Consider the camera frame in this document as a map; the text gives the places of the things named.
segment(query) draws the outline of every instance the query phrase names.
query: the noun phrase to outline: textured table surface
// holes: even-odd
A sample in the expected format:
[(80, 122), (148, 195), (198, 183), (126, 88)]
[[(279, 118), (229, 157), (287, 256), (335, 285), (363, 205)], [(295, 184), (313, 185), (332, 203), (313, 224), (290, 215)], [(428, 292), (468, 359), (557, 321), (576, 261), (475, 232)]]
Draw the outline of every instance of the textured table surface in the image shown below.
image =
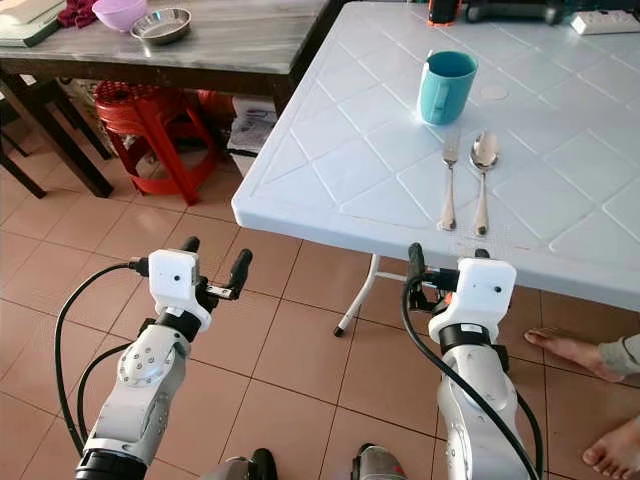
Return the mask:
[(2, 58), (77, 60), (288, 74), (328, 0), (150, 0), (149, 11), (186, 8), (191, 32), (145, 48), (96, 21), (60, 29), (32, 48), (0, 48)]
[[(518, 283), (640, 310), (640, 36), (566, 25), (425, 25), (424, 5), (351, 3), (233, 199), (240, 224), (431, 265), (487, 248)], [(459, 120), (458, 229), (436, 228), (443, 131), (415, 120), (427, 52), (480, 64)], [(490, 231), (472, 233), (468, 152), (497, 133)]]

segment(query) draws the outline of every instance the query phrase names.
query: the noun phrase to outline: human foot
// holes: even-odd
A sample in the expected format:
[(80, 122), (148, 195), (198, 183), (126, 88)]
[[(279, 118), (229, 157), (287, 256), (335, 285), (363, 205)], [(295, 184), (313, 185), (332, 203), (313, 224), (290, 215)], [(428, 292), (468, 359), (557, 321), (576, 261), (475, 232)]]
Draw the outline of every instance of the human foot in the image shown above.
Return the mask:
[(553, 328), (533, 328), (524, 334), (524, 338), (554, 355), (582, 365), (608, 382), (620, 382), (624, 379), (623, 375), (607, 368), (597, 345), (565, 337)]
[(582, 460), (607, 477), (631, 478), (640, 471), (640, 417), (607, 433), (584, 452)]

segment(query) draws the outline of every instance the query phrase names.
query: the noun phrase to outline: stainless steel bowl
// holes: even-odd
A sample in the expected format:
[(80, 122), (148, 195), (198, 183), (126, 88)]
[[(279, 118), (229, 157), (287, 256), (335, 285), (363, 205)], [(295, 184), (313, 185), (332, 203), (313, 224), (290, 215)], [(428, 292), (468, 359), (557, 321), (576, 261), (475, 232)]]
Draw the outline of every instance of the stainless steel bowl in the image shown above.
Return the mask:
[(131, 35), (149, 45), (163, 45), (186, 35), (190, 23), (189, 10), (165, 8), (136, 20), (131, 27)]

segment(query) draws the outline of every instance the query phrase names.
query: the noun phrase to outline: blue mug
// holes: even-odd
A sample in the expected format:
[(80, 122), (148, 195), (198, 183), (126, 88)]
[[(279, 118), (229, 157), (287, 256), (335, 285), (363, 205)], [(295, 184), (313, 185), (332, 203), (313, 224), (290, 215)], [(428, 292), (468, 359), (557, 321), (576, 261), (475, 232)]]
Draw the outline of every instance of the blue mug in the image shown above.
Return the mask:
[(427, 58), (422, 70), (418, 114), (432, 125), (457, 119), (469, 96), (478, 63), (462, 52), (438, 52)]

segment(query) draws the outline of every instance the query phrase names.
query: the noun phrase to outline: pink bowl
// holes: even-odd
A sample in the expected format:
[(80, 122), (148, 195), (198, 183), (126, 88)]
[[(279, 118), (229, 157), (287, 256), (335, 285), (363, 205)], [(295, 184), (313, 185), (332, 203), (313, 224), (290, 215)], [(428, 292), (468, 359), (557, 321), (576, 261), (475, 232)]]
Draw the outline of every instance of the pink bowl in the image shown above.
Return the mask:
[(107, 27), (128, 32), (133, 23), (147, 13), (147, 0), (98, 0), (91, 7)]

